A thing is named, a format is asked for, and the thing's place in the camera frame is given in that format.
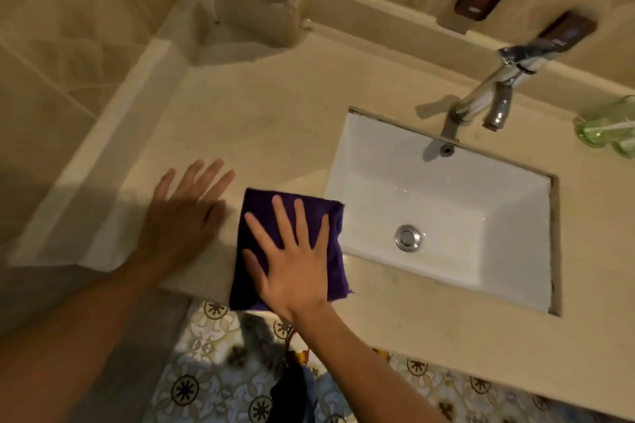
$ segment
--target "countertop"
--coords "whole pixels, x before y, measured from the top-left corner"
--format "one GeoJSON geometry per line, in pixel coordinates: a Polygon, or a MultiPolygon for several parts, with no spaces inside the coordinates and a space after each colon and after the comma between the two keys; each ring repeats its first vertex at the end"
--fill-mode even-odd
{"type": "MultiPolygon", "coordinates": [[[[350,106],[438,133],[434,104],[475,81],[325,28],[290,50],[201,51],[84,264],[123,260],[168,167],[221,156],[236,170],[218,242],[167,286],[226,302],[246,187],[323,194],[350,106]]],[[[516,96],[504,130],[459,133],[477,149],[560,176],[562,317],[345,256],[354,294],[334,304],[374,347],[635,419],[635,163],[590,149],[573,114],[516,96]]]]}

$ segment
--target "sink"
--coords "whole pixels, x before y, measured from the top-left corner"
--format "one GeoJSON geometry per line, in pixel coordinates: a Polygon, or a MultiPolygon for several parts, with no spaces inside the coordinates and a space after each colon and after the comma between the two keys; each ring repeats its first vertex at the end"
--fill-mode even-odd
{"type": "Polygon", "coordinates": [[[345,253],[548,312],[551,192],[548,175],[352,111],[324,197],[345,204],[345,253]]]}

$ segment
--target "person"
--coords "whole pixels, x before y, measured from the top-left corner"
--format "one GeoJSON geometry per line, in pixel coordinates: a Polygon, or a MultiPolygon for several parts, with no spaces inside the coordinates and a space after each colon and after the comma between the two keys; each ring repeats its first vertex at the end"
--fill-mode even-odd
{"type": "MultiPolygon", "coordinates": [[[[223,161],[215,160],[199,175],[203,166],[201,160],[190,165],[170,197],[176,172],[170,169],[161,178],[137,248],[122,266],[0,340],[3,421],[64,421],[101,373],[143,294],[192,262],[215,237],[224,219],[222,195],[235,174],[228,171],[213,184],[223,161]]],[[[269,263],[265,274],[253,253],[244,252],[262,300],[324,363],[360,422],[444,423],[327,302],[328,217],[312,248],[302,201],[295,201],[295,232],[280,197],[272,204],[283,248],[253,215],[245,215],[269,263]]]]}

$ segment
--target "hand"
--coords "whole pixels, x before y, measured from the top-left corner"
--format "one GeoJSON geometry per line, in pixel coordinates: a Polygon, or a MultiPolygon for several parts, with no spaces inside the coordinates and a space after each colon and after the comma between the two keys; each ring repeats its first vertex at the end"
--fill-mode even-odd
{"type": "Polygon", "coordinates": [[[318,239],[312,249],[302,200],[296,199],[293,203],[298,242],[282,198],[276,195],[272,203],[284,249],[278,249],[255,216],[248,212],[244,219],[267,256],[269,274],[264,273],[253,252],[245,249],[242,256],[258,295],[278,316],[295,324],[298,317],[326,304],[328,214],[322,217],[318,239]]]}
{"type": "Polygon", "coordinates": [[[153,264],[157,260],[165,262],[165,269],[171,272],[194,260],[217,234],[225,212],[225,201],[219,199],[235,173],[226,172],[210,187],[223,161],[216,159],[196,178],[203,166],[201,160],[191,164],[169,199],[176,171],[170,169],[161,178],[139,236],[140,259],[152,260],[153,264]]]}

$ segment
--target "purple cloth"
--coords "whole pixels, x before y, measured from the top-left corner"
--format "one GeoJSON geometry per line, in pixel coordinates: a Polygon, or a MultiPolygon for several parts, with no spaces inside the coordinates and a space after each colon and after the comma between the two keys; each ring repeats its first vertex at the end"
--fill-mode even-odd
{"type": "Polygon", "coordinates": [[[236,250],[236,266],[234,271],[234,283],[229,295],[229,307],[231,309],[269,309],[267,305],[258,297],[253,287],[253,282],[242,258],[242,250],[250,249],[258,258],[258,262],[265,273],[269,271],[267,258],[258,246],[258,242],[251,234],[247,223],[244,221],[246,212],[251,212],[260,221],[274,243],[282,248],[282,239],[275,221],[274,208],[271,205],[271,198],[280,195],[284,208],[291,221],[291,226],[295,230],[295,209],[293,202],[301,199],[304,202],[304,211],[307,215],[307,226],[309,227],[309,242],[313,247],[318,240],[319,228],[322,216],[328,214],[330,231],[328,235],[328,248],[326,250],[326,268],[328,272],[328,300],[346,298],[351,292],[349,283],[344,274],[344,260],[342,259],[342,249],[337,242],[337,237],[342,232],[342,215],[344,205],[341,202],[329,201],[310,196],[297,194],[278,193],[275,191],[261,191],[250,187],[244,192],[240,223],[238,225],[238,242],[236,250]]]}

